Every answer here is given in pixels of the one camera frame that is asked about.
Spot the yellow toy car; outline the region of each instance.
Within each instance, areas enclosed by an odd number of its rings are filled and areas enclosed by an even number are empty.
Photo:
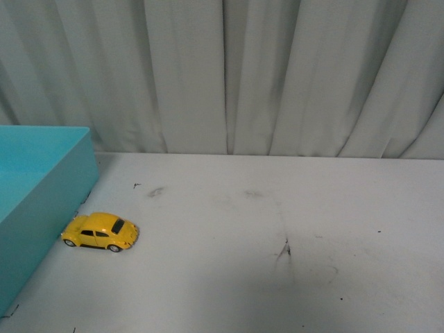
[[[107,248],[120,252],[133,246],[139,229],[130,221],[108,213],[92,213],[77,216],[62,232],[62,240],[68,246]]]

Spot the curtain fold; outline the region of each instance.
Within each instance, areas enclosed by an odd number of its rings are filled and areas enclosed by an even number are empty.
[[[0,0],[0,124],[98,151],[444,159],[441,0]]]

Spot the table surface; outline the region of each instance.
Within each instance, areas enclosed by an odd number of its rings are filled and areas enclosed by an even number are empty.
[[[0,332],[444,332],[444,162],[96,158],[137,243],[57,240]]]

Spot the stain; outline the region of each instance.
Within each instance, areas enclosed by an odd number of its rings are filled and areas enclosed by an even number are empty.
[[[259,191],[244,191],[247,198],[262,198],[264,195]]]
[[[163,193],[164,189],[165,189],[164,187],[159,187],[158,189],[154,189],[153,191],[148,193],[148,197],[155,198],[156,196],[160,196]]]
[[[336,276],[338,276],[339,269],[337,267],[335,267],[335,266],[327,266],[327,267],[333,268],[333,270],[334,270],[334,276],[330,280],[328,280],[328,284],[330,284],[330,283],[333,282],[334,279],[336,279]]]

